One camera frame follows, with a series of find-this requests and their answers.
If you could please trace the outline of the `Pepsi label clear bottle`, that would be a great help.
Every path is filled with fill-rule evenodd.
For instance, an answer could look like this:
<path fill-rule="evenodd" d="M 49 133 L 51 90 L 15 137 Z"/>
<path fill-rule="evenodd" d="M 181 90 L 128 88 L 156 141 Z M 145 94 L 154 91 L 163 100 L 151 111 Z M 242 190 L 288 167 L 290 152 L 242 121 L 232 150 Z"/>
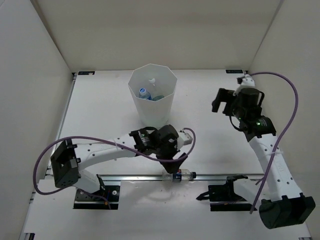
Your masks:
<path fill-rule="evenodd" d="M 167 173 L 162 174 L 162 180 L 168 182 L 191 182 L 197 178 L 197 173 L 194 171 L 189 171 L 187 169 L 179 169 L 176 173 Z"/>

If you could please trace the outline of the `green plastic bottle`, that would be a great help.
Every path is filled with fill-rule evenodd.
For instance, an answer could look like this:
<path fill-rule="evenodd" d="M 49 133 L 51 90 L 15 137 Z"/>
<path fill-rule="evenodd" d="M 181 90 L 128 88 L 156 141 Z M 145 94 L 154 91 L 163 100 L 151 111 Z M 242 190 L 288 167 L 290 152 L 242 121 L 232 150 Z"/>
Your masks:
<path fill-rule="evenodd" d="M 156 102 L 156 101 L 159 101 L 159 100 L 161 100 L 161 99 L 163 99 L 163 98 L 164 98 L 163 95 L 158 95 L 158 96 L 155 96 L 152 100 L 153 100 L 154 102 Z"/>

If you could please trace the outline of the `blue label clear bottle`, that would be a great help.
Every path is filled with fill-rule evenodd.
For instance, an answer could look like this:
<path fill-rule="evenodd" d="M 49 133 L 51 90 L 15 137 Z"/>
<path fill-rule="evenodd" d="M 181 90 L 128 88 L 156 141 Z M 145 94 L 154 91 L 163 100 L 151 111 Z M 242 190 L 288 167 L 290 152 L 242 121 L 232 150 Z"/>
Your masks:
<path fill-rule="evenodd" d="M 139 89 L 138 97 L 140 99 L 144 99 L 144 100 L 152 100 L 152 96 L 151 96 L 150 92 L 144 87 Z"/>

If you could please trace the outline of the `green label clear bottle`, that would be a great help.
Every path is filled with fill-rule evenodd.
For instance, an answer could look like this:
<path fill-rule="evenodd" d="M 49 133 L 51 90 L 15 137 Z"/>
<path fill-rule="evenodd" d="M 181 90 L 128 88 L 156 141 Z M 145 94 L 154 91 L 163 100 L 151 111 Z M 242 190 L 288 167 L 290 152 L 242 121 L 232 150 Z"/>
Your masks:
<path fill-rule="evenodd" d="M 156 80 L 154 78 L 148 80 L 152 86 L 156 86 Z"/>

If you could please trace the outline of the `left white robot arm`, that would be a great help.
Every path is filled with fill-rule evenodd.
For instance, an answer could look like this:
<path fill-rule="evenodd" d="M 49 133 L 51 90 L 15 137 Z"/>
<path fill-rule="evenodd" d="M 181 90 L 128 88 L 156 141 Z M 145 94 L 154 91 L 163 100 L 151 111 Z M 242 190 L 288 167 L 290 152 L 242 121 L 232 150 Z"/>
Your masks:
<path fill-rule="evenodd" d="M 111 160 L 154 154 L 166 172 L 173 174 L 187 154 L 182 154 L 177 160 L 174 156 L 192 142 L 193 138 L 188 133 L 176 131 L 170 124 L 160 129 L 144 127 L 108 142 L 94 140 L 80 144 L 65 139 L 50 158 L 54 184 L 58 189 L 75 187 L 93 200 L 100 200 L 107 197 L 108 191 L 102 178 L 88 171 L 89 167 Z"/>

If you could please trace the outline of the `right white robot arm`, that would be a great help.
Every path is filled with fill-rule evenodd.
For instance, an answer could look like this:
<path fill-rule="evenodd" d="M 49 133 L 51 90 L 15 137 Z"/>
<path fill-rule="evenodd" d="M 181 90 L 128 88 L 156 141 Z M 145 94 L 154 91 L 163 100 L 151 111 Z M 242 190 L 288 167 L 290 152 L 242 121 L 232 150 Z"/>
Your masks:
<path fill-rule="evenodd" d="M 271 119 L 262 115 L 264 96 L 253 87 L 245 87 L 239 93 L 220 88 L 212 102 L 212 112 L 218 112 L 220 104 L 225 103 L 222 113 L 239 121 L 237 130 L 244 133 L 256 154 L 269 190 L 267 196 L 256 196 L 259 186 L 240 176 L 225 186 L 224 193 L 230 200 L 247 200 L 268 229 L 299 225 L 306 221 L 316 203 L 303 194 L 289 171 L 277 144 L 276 129 Z"/>

